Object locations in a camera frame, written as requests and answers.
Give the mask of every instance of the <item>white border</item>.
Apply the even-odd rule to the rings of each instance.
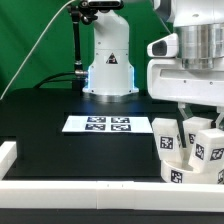
[[[5,161],[8,164],[12,164],[12,158],[16,159],[12,153],[15,144],[7,144]],[[0,170],[5,164],[2,161]],[[0,208],[224,212],[224,187],[107,181],[0,181]]]

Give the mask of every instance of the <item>robot camera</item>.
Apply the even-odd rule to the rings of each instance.
[[[88,5],[98,9],[115,9],[123,7],[122,0],[88,0]]]

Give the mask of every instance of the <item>warning label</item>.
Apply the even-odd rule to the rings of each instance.
[[[107,64],[118,64],[117,59],[113,53],[110,55],[109,59],[107,60]]]

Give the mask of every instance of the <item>black cable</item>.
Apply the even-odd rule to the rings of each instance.
[[[39,89],[42,85],[46,84],[46,83],[54,83],[54,82],[72,82],[74,81],[74,79],[60,79],[60,80],[48,80],[48,81],[42,81],[41,85],[39,84],[38,88]]]
[[[56,75],[49,76],[49,77],[45,78],[44,80],[42,80],[41,82],[37,83],[33,88],[39,89],[47,81],[50,81],[52,79],[59,78],[62,76],[67,76],[67,75],[75,75],[75,73],[74,72],[63,72],[63,73],[58,73]]]

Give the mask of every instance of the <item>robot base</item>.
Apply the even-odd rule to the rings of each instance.
[[[119,103],[130,100],[136,100],[139,96],[139,93],[133,92],[127,95],[97,95],[94,93],[83,92],[83,96],[87,99],[100,101],[104,103]]]

